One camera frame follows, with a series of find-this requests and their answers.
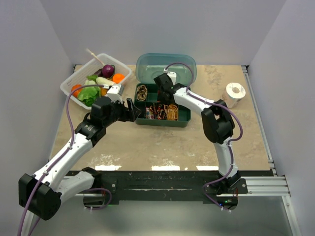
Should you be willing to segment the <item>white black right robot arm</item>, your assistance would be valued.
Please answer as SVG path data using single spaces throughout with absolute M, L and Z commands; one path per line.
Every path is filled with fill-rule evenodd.
M 176 103 L 201 116 L 203 132 L 216 150 L 220 175 L 219 179 L 212 180 L 205 186 L 214 188 L 218 194 L 231 193 L 240 179 L 232 149 L 232 142 L 239 140 L 243 135 L 243 130 L 240 128 L 240 136 L 236 139 L 232 138 L 234 121 L 237 118 L 232 117 L 233 113 L 223 100 L 207 100 L 180 83 L 173 84 L 166 73 L 155 77 L 154 82 L 162 102 Z

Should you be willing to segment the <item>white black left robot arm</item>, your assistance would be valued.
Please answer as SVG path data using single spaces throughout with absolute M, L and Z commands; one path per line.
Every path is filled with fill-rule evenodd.
M 140 114 L 141 110 L 130 98 L 126 102 L 98 98 L 58 154 L 33 175 L 21 176 L 18 181 L 19 205 L 39 218 L 49 220 L 63 202 L 77 193 L 85 190 L 98 192 L 102 187 L 100 174 L 91 168 L 83 169 L 67 181 L 63 178 L 105 136 L 108 126 L 116 121 L 134 122 Z

